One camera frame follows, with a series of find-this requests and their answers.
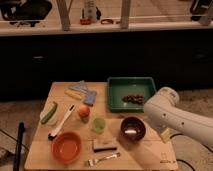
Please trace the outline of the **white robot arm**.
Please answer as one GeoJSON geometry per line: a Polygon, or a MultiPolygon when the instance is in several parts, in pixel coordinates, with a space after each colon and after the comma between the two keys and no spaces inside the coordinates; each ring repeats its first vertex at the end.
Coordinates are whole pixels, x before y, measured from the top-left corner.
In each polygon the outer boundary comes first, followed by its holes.
{"type": "Polygon", "coordinates": [[[194,140],[213,148],[213,118],[179,109],[178,93],[170,87],[162,87],[144,104],[150,126],[162,141],[169,140],[168,129],[175,129],[194,140]]]}

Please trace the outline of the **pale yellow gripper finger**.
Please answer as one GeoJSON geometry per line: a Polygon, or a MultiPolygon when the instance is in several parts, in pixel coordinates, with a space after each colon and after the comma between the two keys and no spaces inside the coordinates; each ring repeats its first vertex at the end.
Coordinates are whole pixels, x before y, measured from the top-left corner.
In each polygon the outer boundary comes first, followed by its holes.
{"type": "Polygon", "coordinates": [[[166,128],[159,134],[163,143],[167,143],[170,140],[170,129],[166,128]]]}

